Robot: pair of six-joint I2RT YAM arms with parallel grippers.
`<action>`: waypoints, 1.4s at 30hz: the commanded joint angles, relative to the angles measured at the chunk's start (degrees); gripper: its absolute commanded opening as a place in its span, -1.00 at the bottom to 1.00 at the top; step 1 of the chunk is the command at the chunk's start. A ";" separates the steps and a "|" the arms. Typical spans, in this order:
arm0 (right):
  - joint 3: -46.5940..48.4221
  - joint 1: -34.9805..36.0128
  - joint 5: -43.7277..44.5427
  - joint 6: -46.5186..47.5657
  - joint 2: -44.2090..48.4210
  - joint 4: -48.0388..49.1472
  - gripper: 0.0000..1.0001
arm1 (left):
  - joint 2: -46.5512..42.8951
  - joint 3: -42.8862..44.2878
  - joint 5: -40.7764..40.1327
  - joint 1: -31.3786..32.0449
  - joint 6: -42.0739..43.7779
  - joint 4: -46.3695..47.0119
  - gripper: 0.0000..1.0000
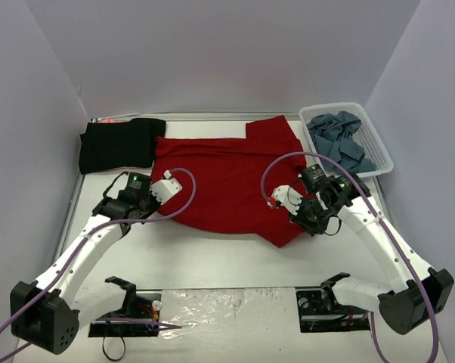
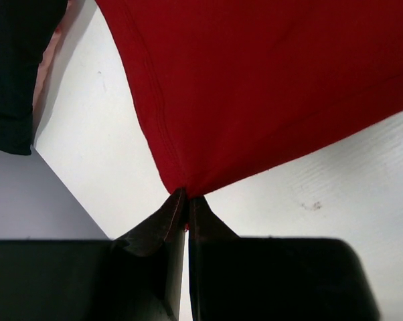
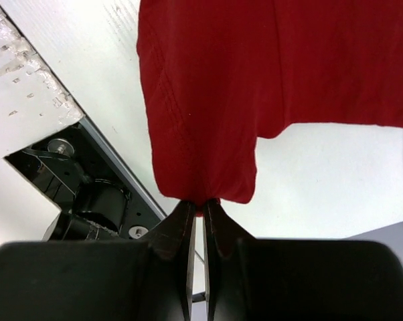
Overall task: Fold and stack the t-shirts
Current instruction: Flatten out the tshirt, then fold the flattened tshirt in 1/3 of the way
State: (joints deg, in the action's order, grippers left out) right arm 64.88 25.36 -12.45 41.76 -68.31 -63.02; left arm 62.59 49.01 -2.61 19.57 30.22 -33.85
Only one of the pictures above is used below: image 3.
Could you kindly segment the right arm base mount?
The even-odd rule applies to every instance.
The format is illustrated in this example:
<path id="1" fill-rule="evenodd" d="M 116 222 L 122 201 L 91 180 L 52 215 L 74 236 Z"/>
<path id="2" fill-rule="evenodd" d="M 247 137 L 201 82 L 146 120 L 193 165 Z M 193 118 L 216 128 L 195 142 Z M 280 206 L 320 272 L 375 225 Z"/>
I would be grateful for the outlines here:
<path id="1" fill-rule="evenodd" d="M 138 239 L 166 216 L 87 119 L 6 157 L 60 208 L 46 241 Z"/>

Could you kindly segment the red t-shirt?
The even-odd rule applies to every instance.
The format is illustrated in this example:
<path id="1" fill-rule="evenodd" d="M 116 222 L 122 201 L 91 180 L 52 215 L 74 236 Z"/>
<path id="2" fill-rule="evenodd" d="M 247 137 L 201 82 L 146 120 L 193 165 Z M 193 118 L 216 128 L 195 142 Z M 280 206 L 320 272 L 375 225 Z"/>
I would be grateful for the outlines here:
<path id="1" fill-rule="evenodd" d="M 292 124 L 403 128 L 403 1 L 142 1 L 137 53 L 166 197 L 248 203 Z"/>

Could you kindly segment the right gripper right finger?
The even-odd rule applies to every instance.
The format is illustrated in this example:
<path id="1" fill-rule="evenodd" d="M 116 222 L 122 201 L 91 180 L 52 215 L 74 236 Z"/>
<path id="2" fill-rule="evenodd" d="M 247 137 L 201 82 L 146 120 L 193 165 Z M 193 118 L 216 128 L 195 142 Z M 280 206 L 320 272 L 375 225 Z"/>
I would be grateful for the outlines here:
<path id="1" fill-rule="evenodd" d="M 403 267 L 375 241 L 257 239 L 204 205 L 209 320 L 403 320 Z"/>

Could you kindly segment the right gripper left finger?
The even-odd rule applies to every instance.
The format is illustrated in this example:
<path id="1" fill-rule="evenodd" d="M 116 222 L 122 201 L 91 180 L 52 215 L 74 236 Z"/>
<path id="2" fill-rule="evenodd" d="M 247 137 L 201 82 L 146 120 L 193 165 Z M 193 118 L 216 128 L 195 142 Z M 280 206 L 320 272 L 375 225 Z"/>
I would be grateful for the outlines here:
<path id="1" fill-rule="evenodd" d="M 0 320 L 189 320 L 195 206 L 137 240 L 0 247 Z"/>

